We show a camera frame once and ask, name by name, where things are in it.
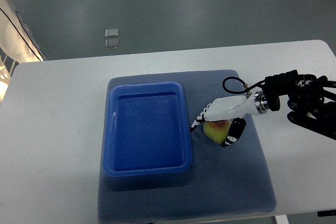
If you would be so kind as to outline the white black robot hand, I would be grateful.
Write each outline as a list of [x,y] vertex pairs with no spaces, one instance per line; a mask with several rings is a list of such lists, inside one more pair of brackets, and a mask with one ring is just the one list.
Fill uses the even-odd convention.
[[221,147],[228,147],[236,143],[246,127],[244,116],[247,114],[258,115],[254,98],[246,98],[243,95],[218,98],[209,103],[196,117],[191,125],[190,131],[194,131],[204,122],[216,122],[231,120],[227,139]]

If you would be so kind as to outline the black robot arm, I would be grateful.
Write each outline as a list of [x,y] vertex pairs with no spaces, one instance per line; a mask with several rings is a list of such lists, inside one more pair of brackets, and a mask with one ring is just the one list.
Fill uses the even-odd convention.
[[326,90],[335,88],[335,81],[292,70],[268,76],[253,87],[261,88],[271,111],[280,110],[279,97],[286,95],[291,123],[335,140],[335,93]]

